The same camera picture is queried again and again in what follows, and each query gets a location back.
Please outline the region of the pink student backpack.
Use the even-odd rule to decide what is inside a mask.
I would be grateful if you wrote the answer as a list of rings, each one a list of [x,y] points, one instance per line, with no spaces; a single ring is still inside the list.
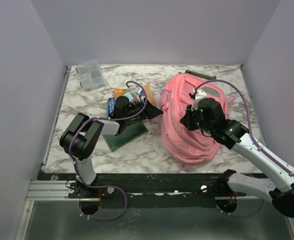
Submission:
[[[192,110],[190,93],[205,80],[187,73],[176,74],[160,97],[162,142],[172,157],[188,166],[203,165],[217,154],[220,144],[199,127],[199,112]]]

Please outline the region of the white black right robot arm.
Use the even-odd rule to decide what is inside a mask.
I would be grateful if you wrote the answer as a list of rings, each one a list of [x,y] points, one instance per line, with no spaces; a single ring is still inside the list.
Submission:
[[[186,107],[180,122],[189,131],[209,134],[266,175],[266,178],[254,178],[226,170],[217,183],[221,195],[228,196],[232,192],[251,195],[272,203],[284,216],[294,218],[294,167],[260,144],[243,124],[227,119],[218,101],[208,97],[194,101]]]

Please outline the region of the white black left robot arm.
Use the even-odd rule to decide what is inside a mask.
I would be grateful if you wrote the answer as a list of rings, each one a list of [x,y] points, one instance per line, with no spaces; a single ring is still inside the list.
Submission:
[[[98,190],[90,156],[99,137],[121,135],[130,121],[150,120],[162,114],[163,111],[146,98],[132,102],[127,96],[120,96],[115,99],[113,111],[108,117],[90,118],[84,113],[74,117],[60,137],[59,144],[73,161],[76,178],[82,183],[80,191],[84,196],[91,198]]]

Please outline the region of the orange children's book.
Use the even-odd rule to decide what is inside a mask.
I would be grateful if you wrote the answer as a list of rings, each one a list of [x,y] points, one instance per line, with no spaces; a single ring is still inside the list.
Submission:
[[[149,85],[147,85],[147,84],[143,85],[144,95],[142,96],[142,98],[140,100],[134,99],[133,96],[130,94],[131,88],[134,88],[134,87],[139,87],[139,86],[130,86],[127,89],[116,88],[116,89],[114,89],[113,97],[116,99],[118,97],[125,96],[128,98],[129,102],[138,103],[138,102],[143,101],[145,96],[147,96],[147,98],[151,104],[155,103],[155,97],[154,97]]]

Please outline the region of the blue thick book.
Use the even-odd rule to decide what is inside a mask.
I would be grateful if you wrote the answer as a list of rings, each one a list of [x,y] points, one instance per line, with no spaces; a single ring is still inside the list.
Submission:
[[[114,97],[108,98],[108,116],[113,115],[116,99]]]

